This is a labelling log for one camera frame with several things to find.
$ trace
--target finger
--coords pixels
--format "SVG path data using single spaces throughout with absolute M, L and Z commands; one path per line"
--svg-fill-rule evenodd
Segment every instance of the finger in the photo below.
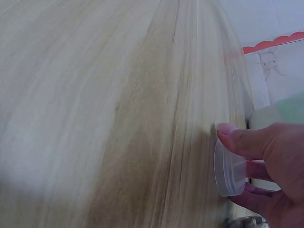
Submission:
M 271 198 L 268 196 L 257 195 L 249 191 L 244 191 L 242 195 L 230 197 L 230 200 L 266 218 L 266 209 L 270 203 Z
M 273 124 L 260 130 L 240 130 L 228 123 L 216 126 L 218 138 L 225 147 L 248 160 L 263 159 L 264 151 L 283 129 L 282 124 Z
M 244 191 L 248 191 L 256 195 L 268 196 L 268 197 L 272 197 L 273 194 L 276 193 L 275 191 L 258 188 L 250 183 L 246 183 Z
M 247 161 L 247 177 L 258 179 L 258 180 L 265 180 L 271 181 L 272 178 L 269 176 L 265 163 L 262 161 Z

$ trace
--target light green object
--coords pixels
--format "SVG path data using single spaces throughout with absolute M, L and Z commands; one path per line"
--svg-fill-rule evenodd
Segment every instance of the light green object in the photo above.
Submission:
M 276 103 L 276 106 L 283 122 L 304 124 L 304 93 L 280 100 Z

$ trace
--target hand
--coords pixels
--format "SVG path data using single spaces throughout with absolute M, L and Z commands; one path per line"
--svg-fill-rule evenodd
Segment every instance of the hand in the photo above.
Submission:
M 230 199 L 262 215 L 270 227 L 304 227 L 304 125 L 275 123 L 252 131 L 220 123 L 216 129 L 231 152 L 246 157 L 247 177 L 275 182 L 282 189 L 247 183 L 242 195 Z

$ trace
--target cartoon drawing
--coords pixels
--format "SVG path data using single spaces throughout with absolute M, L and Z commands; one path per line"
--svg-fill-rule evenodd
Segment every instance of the cartoon drawing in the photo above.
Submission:
M 262 51 L 259 51 L 257 54 L 260 57 L 260 64 L 264 71 L 265 81 L 271 74 L 271 69 L 274 69 L 278 74 L 285 75 L 283 69 L 276 64 L 276 56 L 275 56 L 275 47 L 271 47 Z

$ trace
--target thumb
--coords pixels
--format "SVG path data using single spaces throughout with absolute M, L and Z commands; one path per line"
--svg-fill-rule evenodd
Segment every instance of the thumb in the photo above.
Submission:
M 265 150 L 279 134 L 280 124 L 261 130 L 241 130 L 229 123 L 217 124 L 218 138 L 233 153 L 247 160 L 263 159 Z
M 270 197 L 257 195 L 245 190 L 242 195 L 232 196 L 230 197 L 230 200 L 268 219 L 269 213 L 267 209 L 269 208 L 268 205 L 271 203 Z

